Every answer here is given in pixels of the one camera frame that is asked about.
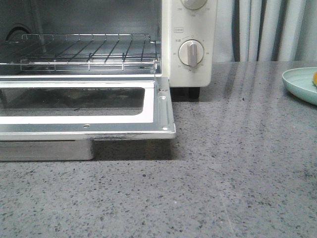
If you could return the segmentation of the oven glass door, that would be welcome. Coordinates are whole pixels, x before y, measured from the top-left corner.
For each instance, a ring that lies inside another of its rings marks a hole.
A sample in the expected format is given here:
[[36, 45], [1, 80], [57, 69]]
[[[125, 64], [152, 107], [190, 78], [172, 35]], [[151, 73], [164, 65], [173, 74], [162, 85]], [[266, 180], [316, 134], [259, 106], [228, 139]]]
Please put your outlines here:
[[172, 139], [168, 80], [104, 75], [3, 75], [2, 141]]

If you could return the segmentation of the white toaster oven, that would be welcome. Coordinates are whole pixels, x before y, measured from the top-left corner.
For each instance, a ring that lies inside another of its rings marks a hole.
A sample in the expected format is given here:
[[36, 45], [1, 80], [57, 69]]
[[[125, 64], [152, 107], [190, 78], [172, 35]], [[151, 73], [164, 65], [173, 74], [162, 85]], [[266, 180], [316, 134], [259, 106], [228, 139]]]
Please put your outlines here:
[[[104, 75], [163, 77], [170, 87], [185, 87], [192, 98], [211, 81], [217, 1], [198, 10], [180, 0], [3, 0], [0, 3], [0, 45], [23, 34], [148, 34], [160, 43], [161, 72], [156, 74], [15, 73], [3, 75]], [[188, 40], [204, 47], [196, 67], [178, 56]]]

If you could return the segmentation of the light green round plate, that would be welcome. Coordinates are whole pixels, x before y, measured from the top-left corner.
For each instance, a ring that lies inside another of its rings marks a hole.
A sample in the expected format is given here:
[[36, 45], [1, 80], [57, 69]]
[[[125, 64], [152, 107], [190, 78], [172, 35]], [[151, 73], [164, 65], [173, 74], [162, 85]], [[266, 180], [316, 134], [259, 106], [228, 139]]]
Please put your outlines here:
[[316, 67], [290, 69], [282, 74], [285, 88], [299, 99], [313, 105], [317, 104], [317, 86], [313, 83]]

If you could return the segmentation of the grey white curtain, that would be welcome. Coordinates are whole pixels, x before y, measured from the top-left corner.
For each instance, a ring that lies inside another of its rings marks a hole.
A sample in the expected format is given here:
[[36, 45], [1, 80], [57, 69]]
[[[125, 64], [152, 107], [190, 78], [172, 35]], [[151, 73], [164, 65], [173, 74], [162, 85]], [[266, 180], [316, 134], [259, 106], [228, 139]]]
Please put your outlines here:
[[214, 62], [316, 61], [315, 0], [220, 0]]

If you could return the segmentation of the lower white timer knob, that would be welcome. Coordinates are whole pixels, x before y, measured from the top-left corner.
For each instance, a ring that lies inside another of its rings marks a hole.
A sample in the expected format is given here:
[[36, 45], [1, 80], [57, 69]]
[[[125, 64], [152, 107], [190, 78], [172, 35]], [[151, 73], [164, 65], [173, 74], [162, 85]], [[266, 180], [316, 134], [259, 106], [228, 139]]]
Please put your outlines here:
[[196, 67], [203, 59], [204, 47], [196, 40], [185, 41], [178, 50], [180, 61], [190, 67]]

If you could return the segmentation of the golden croissant bread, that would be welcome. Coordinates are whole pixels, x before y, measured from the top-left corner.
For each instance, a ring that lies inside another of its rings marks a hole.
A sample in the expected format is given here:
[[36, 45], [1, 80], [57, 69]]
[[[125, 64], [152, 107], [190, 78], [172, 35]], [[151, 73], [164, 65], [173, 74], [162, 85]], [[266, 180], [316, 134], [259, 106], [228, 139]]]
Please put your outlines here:
[[317, 72], [313, 74], [313, 84], [317, 87]]

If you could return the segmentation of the upper white temperature knob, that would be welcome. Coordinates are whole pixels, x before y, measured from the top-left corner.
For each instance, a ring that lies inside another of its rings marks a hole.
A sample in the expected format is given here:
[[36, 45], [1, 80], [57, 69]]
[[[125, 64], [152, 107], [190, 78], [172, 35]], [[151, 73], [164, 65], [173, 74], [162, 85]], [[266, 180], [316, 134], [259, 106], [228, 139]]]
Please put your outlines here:
[[181, 0], [186, 9], [198, 10], [206, 4], [207, 0]]

